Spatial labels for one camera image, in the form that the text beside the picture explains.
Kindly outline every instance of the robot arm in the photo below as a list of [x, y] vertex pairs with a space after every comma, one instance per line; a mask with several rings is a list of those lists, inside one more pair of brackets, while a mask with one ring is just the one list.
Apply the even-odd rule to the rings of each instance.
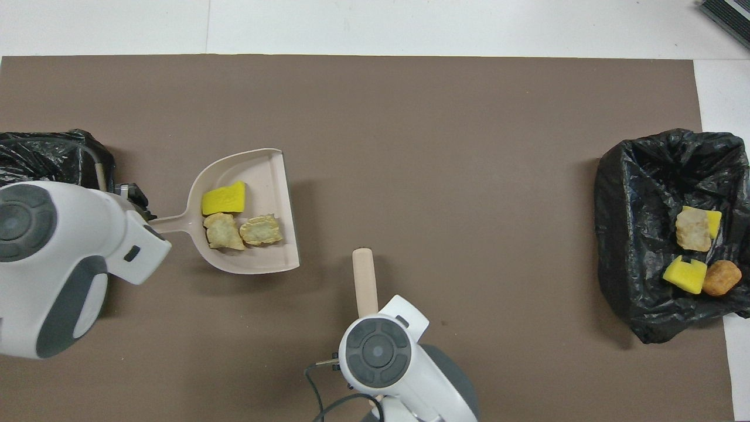
[[384, 396], [388, 421], [476, 422], [471, 382], [438, 348], [417, 343], [428, 325], [416, 307], [395, 296], [379, 313], [349, 326], [339, 345], [341, 372], [356, 390]]
[[0, 188], [0, 353], [34, 359], [93, 325], [107, 273], [143, 283], [169, 242], [123, 198], [60, 182]]

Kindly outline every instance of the white table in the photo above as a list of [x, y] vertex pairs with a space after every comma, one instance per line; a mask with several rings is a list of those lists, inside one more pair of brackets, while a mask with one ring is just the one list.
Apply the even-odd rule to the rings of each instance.
[[[750, 139], [750, 50], [691, 0], [0, 0], [0, 56], [184, 53], [691, 59], [703, 129]], [[750, 320], [724, 328], [750, 420]]]

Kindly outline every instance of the brown mat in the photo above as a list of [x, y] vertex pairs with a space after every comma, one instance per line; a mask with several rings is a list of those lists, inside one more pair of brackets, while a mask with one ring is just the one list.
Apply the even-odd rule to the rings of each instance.
[[[2, 420], [312, 420], [302, 370], [356, 318], [376, 255], [482, 420], [729, 420], [721, 322], [642, 345], [596, 282], [596, 159], [699, 131], [692, 63], [346, 56], [6, 57], [0, 131], [83, 128], [160, 216], [225, 155], [285, 152], [302, 266], [234, 276], [187, 235], [52, 360], [0, 357]], [[338, 372], [313, 376], [330, 403]], [[354, 402], [326, 420], [359, 420]]]

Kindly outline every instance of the black garbage bag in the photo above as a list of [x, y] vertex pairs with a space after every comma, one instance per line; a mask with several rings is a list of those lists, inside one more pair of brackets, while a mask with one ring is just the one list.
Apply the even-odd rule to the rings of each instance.
[[[594, 185], [598, 279], [615, 314], [643, 343], [661, 343], [699, 321], [750, 317], [750, 203], [743, 140], [674, 129], [625, 140], [601, 158]], [[721, 211], [708, 252], [682, 249], [683, 205]], [[742, 279], [723, 297], [690, 294], [662, 278], [677, 256], [732, 261]]]
[[87, 131], [0, 133], [0, 186], [29, 180], [52, 180], [98, 188], [95, 159], [113, 191], [115, 159]]

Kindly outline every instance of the yellow sponge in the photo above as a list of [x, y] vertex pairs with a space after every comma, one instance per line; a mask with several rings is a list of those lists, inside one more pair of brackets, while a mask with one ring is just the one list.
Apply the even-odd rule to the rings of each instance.
[[704, 262], [691, 259], [690, 263], [683, 262], [680, 255], [669, 264], [662, 276], [668, 282], [693, 294], [699, 294], [703, 288], [708, 266]]
[[215, 213], [241, 213], [245, 211], [245, 184], [234, 182], [232, 185], [208, 191], [203, 194], [200, 209], [204, 216]]
[[708, 234], [711, 239], [715, 239], [719, 235], [719, 223], [722, 222], [721, 211], [706, 211], [708, 214]]

